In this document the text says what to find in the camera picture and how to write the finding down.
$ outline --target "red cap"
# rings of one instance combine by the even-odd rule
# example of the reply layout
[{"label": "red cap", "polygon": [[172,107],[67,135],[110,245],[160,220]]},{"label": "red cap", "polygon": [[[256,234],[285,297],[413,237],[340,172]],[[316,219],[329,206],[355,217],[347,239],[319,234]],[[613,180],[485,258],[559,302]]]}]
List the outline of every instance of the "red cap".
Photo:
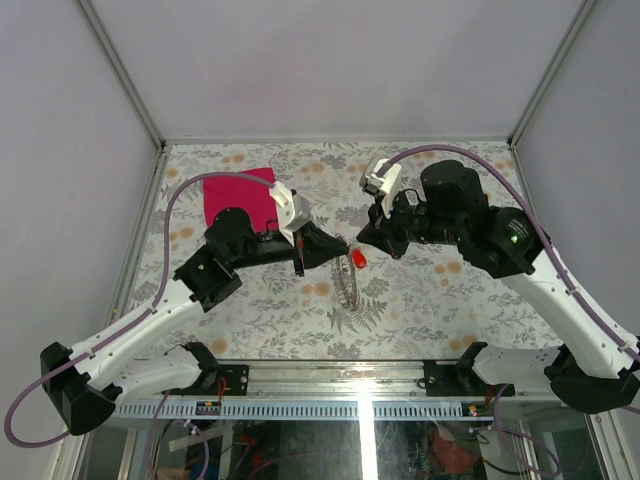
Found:
[{"label": "red cap", "polygon": [[359,248],[353,249],[351,252],[351,258],[353,258],[353,263],[356,267],[364,268],[367,266],[367,258]]}]

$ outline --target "black mount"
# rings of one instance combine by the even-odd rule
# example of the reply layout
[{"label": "black mount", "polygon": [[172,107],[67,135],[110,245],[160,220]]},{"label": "black mount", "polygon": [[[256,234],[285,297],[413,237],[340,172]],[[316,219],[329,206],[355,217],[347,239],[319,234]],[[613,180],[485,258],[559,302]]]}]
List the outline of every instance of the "black mount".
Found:
[{"label": "black mount", "polygon": [[[294,233],[291,246],[279,231],[256,234],[249,215],[240,208],[220,212],[205,232],[205,245],[176,269],[174,279],[181,280],[208,312],[235,292],[242,282],[235,268],[292,260],[296,274],[315,268],[337,256],[349,253],[347,244],[320,230],[312,222]],[[201,375],[182,394],[217,394],[218,381],[225,378],[225,395],[246,395],[247,365],[220,366],[209,349],[199,342],[182,345],[198,360]],[[69,361],[72,350],[58,342],[40,354],[42,375]],[[43,387],[72,435],[85,434],[104,423],[115,410],[115,400],[122,393],[113,384],[98,391],[88,385],[91,377],[71,367],[46,382]]]},{"label": "black mount", "polygon": [[[475,170],[445,160],[425,168],[420,181],[426,201],[418,198],[412,204],[407,192],[415,190],[401,191],[394,199],[390,218],[384,215],[377,190],[368,191],[375,203],[358,241],[393,258],[401,258],[411,242],[456,245],[464,260],[493,278],[534,272],[533,261],[542,251],[542,243],[529,219],[517,208],[490,207]],[[484,346],[472,344],[455,364],[424,362],[428,395],[484,395],[487,386],[472,370],[474,358]],[[640,380],[633,375],[639,369],[635,362],[630,370],[619,372],[618,379],[590,377],[563,346],[545,375],[560,400],[580,412],[595,414],[632,402],[640,390]],[[513,394],[513,386],[505,394]]]},{"label": "black mount", "polygon": [[551,380],[553,393],[571,408],[593,415],[633,402],[640,390],[640,380],[633,374],[640,370],[638,362],[634,362],[631,369],[619,372],[620,378],[596,378],[578,367],[565,345],[559,350],[555,362],[545,368],[544,373]]},{"label": "black mount", "polygon": [[[198,361],[202,373],[190,387],[193,395],[207,394],[222,369],[209,349],[200,342],[181,345]],[[69,361],[73,352],[55,342],[40,354],[42,375]],[[87,384],[88,374],[80,374],[76,367],[56,375],[43,385],[71,435],[84,435],[106,422],[116,409],[115,400],[122,393],[120,387],[109,384],[102,391]]]},{"label": "black mount", "polygon": [[420,181],[426,201],[411,204],[411,189],[401,191],[386,218],[376,199],[358,241],[393,258],[401,258],[411,242],[457,245],[464,260],[493,278],[533,273],[542,250],[533,226],[522,210],[490,207],[475,170],[445,160],[425,168]]},{"label": "black mount", "polygon": [[[423,361],[424,384],[428,397],[484,397],[489,385],[483,382],[473,371],[476,355],[486,347],[485,342],[474,342],[456,361]],[[503,396],[512,397],[515,388],[509,385]]]}]

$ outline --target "cable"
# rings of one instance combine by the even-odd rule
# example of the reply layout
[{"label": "cable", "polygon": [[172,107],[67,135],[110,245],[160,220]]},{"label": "cable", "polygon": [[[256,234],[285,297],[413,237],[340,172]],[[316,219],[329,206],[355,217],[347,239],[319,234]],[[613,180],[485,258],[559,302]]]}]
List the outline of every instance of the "cable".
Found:
[{"label": "cable", "polygon": [[496,465],[494,465],[493,463],[491,463],[489,460],[487,460],[486,458],[482,458],[482,463],[484,463],[485,465],[488,465],[489,467],[493,468],[495,471],[500,472],[500,473],[504,473],[505,475],[512,475],[514,477],[522,477],[523,475],[526,475],[527,473],[529,473],[528,470],[505,470],[504,468],[500,468]]},{"label": "cable", "polygon": [[544,230],[542,229],[542,226],[540,225],[540,223],[538,222],[538,219],[533,213],[533,210],[531,210],[531,207],[529,207],[527,202],[520,196],[520,194],[516,191],[513,185],[511,185],[507,181],[507,179],[504,178],[502,174],[487,160],[485,160],[481,156],[469,150],[466,150],[461,147],[456,147],[454,145],[444,145],[444,144],[422,145],[419,147],[410,148],[408,150],[405,150],[402,153],[399,153],[398,155],[393,157],[391,160],[389,160],[387,163],[385,163],[380,168],[380,171],[378,172],[377,175],[380,177],[383,177],[393,165],[400,162],[400,160],[402,160],[403,158],[410,157],[411,155],[414,155],[416,153],[432,152],[432,151],[438,151],[438,150],[457,153],[459,155],[463,155],[473,160],[476,163],[479,163],[486,170],[488,170],[489,173],[491,173],[502,184],[502,186],[504,186],[507,189],[507,191],[515,199],[515,201],[518,203],[522,211],[525,213],[525,215],[531,222],[531,225],[533,226],[538,237],[540,238],[540,241],[542,242],[542,245],[545,251],[547,252],[547,255],[549,255],[549,260],[551,261],[556,272],[558,273],[558,275],[566,285],[567,290],[573,293],[573,297],[576,299],[576,302],[578,302],[580,307],[582,307],[584,312],[596,323],[596,325],[598,325],[600,329],[603,332],[605,332],[609,336],[609,338],[611,338],[611,340],[613,340],[618,345],[618,348],[620,349],[620,351],[626,352],[635,361],[640,362],[640,355],[634,352],[631,349],[631,347],[627,345],[627,342],[623,340],[609,325],[607,325],[607,323],[600,317],[600,315],[598,315],[598,313],[593,309],[593,307],[589,305],[589,303],[582,296],[582,294],[576,289],[576,285],[573,283],[573,281],[569,277],[568,271],[565,270],[565,267],[562,265],[562,263],[560,262],[560,259],[555,254],[553,247],[551,246],[551,242],[549,241],[546,234],[544,233]]},{"label": "cable", "polygon": [[[498,393],[496,393],[496,398],[493,401],[493,424],[495,425],[495,430],[496,432],[498,432],[498,437],[500,437],[502,444],[509,451],[509,453],[513,455],[513,457],[518,461],[520,465],[525,466],[533,473],[537,473],[541,477],[546,477],[546,478],[555,478],[562,475],[562,466],[560,465],[560,460],[558,460],[558,457],[556,456],[556,454],[549,447],[547,447],[543,442],[541,442],[537,438],[532,437],[531,435],[527,435],[526,433],[518,432],[517,430],[512,430],[510,428],[506,428],[500,425],[500,422],[498,421],[498,418],[500,418],[500,415],[499,415],[500,398],[502,397],[502,394],[507,389],[507,387],[509,387],[508,384],[505,384],[502,387],[500,387],[500,390],[498,390]],[[546,452],[547,455],[549,455],[549,458],[551,458],[551,460],[553,461],[553,463],[556,464],[556,470],[554,472],[547,472],[545,470],[540,470],[535,465],[529,465],[529,463],[527,462],[527,459],[520,456],[520,454],[516,452],[515,448],[509,444],[509,442],[507,441],[507,434],[513,435],[514,437],[520,437],[525,440],[529,440],[531,443],[533,443],[534,446]]]},{"label": "cable", "polygon": [[484,399],[484,406],[485,407],[488,406],[489,403],[491,403],[491,399],[493,398],[493,394],[494,394],[494,391],[495,391],[495,386],[489,385],[489,388],[487,390],[488,390],[487,396]]},{"label": "cable", "polygon": [[[151,441],[152,441],[153,437],[155,436],[156,428],[158,426],[158,416],[160,415],[160,412],[162,411],[162,407],[164,406],[165,402],[167,401],[167,398],[169,398],[169,391],[167,391],[162,396],[162,399],[160,400],[160,403],[158,404],[158,408],[156,408],[156,411],[153,413],[153,417],[151,418],[151,424],[149,425],[149,432],[147,433],[147,441],[146,441],[145,446],[144,446],[144,456],[147,459],[147,476],[150,475],[151,478],[154,479],[154,480],[156,480],[157,477],[156,477],[156,474],[155,474],[155,471],[154,471],[154,468],[153,468],[153,453],[151,452]],[[200,472],[200,475],[198,476],[198,480],[203,480],[204,476],[205,476],[205,474],[207,472],[207,469],[209,468],[209,460],[210,460],[209,459],[209,441],[208,441],[207,437],[205,436],[205,434],[202,432],[202,430],[200,430],[193,423],[188,421],[185,424],[185,426],[188,426],[189,428],[191,428],[202,439],[202,444],[204,446],[204,465],[202,467],[202,472]]]},{"label": "cable", "polygon": [[160,400],[160,403],[158,404],[158,408],[156,408],[156,411],[153,412],[153,417],[151,417],[151,424],[149,425],[149,431],[147,432],[147,441],[144,445],[144,458],[147,459],[147,476],[151,475],[151,478],[153,479],[156,478],[156,474],[153,471],[153,458],[151,458],[152,457],[151,439],[154,437],[156,433],[156,427],[158,424],[158,415],[160,415],[160,411],[162,410],[164,403],[167,401],[167,398],[169,398],[168,390],[162,396],[162,400]]},{"label": "cable", "polygon": [[[149,308],[147,308],[144,312],[142,312],[131,323],[129,323],[128,325],[122,327],[120,330],[114,332],[113,334],[109,335],[104,340],[98,342],[95,345],[95,347],[93,348],[93,353],[102,350],[107,345],[109,345],[113,341],[117,340],[118,338],[120,338],[125,333],[129,332],[133,328],[135,328],[138,325],[140,325],[149,315],[151,315],[154,312],[155,308],[158,306],[158,304],[162,300],[162,295],[164,294],[164,291],[165,291],[165,289],[167,287],[167,283],[169,282],[169,245],[170,245],[170,242],[169,242],[169,220],[171,218],[171,211],[173,210],[173,206],[175,205],[176,201],[178,200],[178,197],[180,196],[180,194],[187,187],[189,187],[190,185],[192,185],[192,184],[194,184],[196,182],[199,182],[200,180],[204,180],[206,178],[212,178],[212,177],[236,177],[236,178],[242,178],[242,179],[245,179],[245,180],[254,181],[256,183],[264,185],[267,188],[273,188],[273,186],[274,186],[271,182],[268,182],[267,180],[264,180],[264,179],[259,178],[259,177],[254,177],[253,175],[249,175],[247,173],[240,173],[240,172],[209,172],[209,173],[203,173],[201,175],[196,175],[195,177],[192,177],[192,178],[190,178],[188,180],[185,180],[185,182],[182,183],[176,189],[176,191],[173,193],[173,195],[171,195],[171,198],[169,199],[169,203],[167,204],[167,210],[166,210],[165,216],[164,216],[164,256],[163,256],[163,266],[162,266],[162,278],[160,280],[160,286],[158,287],[158,293],[156,293],[156,295],[153,298]],[[66,438],[69,435],[69,432],[67,431],[67,432],[61,433],[60,435],[58,435],[56,437],[50,438],[48,440],[43,440],[43,441],[39,441],[39,442],[26,442],[26,441],[21,440],[21,439],[19,439],[18,437],[15,436],[15,434],[13,433],[13,428],[12,428],[11,422],[13,420],[13,416],[15,415],[16,410],[18,409],[20,404],[24,401],[24,399],[27,397],[27,395],[29,395],[31,392],[33,392],[36,388],[44,385],[46,382],[48,382],[52,378],[54,378],[57,375],[61,374],[62,372],[65,372],[68,369],[70,369],[71,367],[73,367],[73,366],[77,365],[78,363],[86,360],[87,358],[89,358],[89,356],[90,355],[89,355],[88,352],[81,353],[80,355],[78,355],[73,360],[69,360],[67,363],[59,366],[58,368],[52,370],[51,372],[47,373],[46,375],[43,375],[38,380],[36,380],[35,382],[31,383],[22,392],[20,392],[20,394],[16,397],[16,399],[13,401],[13,403],[11,403],[11,405],[9,406],[9,409],[7,410],[7,413],[6,413],[5,417],[4,417],[4,434],[7,437],[7,440],[9,440],[13,445],[16,445],[17,447],[22,447],[22,448],[41,448],[41,447],[48,447],[49,445],[53,445],[54,443],[59,442],[60,440]]]},{"label": "cable", "polygon": [[622,407],[623,410],[626,410],[627,412],[631,412],[631,413],[636,413],[638,415],[640,415],[640,408],[636,408],[636,407]]},{"label": "cable", "polygon": [[222,377],[218,381],[218,405],[220,405],[220,413],[222,413],[222,399],[224,398],[224,392],[227,389],[227,379]]}]

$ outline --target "white bracket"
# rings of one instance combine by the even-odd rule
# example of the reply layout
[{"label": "white bracket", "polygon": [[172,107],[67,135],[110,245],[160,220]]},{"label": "white bracket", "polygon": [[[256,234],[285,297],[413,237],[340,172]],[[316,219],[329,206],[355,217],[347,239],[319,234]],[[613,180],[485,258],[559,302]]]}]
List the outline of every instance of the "white bracket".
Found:
[{"label": "white bracket", "polygon": [[276,202],[278,230],[291,246],[295,246],[293,233],[311,221],[309,201],[289,190],[282,182],[276,182],[273,188],[269,190],[269,195]]},{"label": "white bracket", "polygon": [[402,182],[402,178],[400,177],[402,166],[398,163],[391,166],[383,177],[377,175],[377,172],[379,172],[382,166],[388,161],[388,158],[383,158],[377,162],[372,160],[360,179],[360,186],[365,192],[375,197],[382,197],[382,211],[387,218],[391,216],[393,201],[400,190],[400,184]]}]

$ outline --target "floral tablecloth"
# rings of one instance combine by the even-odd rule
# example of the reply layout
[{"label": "floral tablecloth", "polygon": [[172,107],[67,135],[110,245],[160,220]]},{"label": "floral tablecloth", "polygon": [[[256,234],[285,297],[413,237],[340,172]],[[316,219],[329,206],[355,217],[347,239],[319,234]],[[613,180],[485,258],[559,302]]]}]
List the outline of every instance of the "floral tablecloth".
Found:
[{"label": "floral tablecloth", "polygon": [[[276,178],[312,204],[314,221],[349,243],[367,222],[371,199],[358,179],[371,159],[389,158],[418,143],[299,143],[174,145],[171,148],[130,308],[156,292],[162,266],[162,227],[169,196],[187,178],[208,171],[271,166]],[[462,142],[518,179],[504,142]],[[461,157],[438,152],[403,162],[403,182],[421,192],[419,174],[433,162]],[[496,205],[513,204],[480,167]],[[171,267],[202,245],[206,228],[202,187],[194,184],[171,219]],[[186,341],[206,343],[219,358],[423,359],[456,358],[475,340],[501,346],[559,343],[532,308],[501,282],[462,262],[455,247],[411,245],[400,261],[362,246],[368,260],[357,270],[357,303],[339,298],[335,265],[294,275],[289,263],[240,270],[243,286],[199,323],[182,325],[149,349],[150,356]]]}]

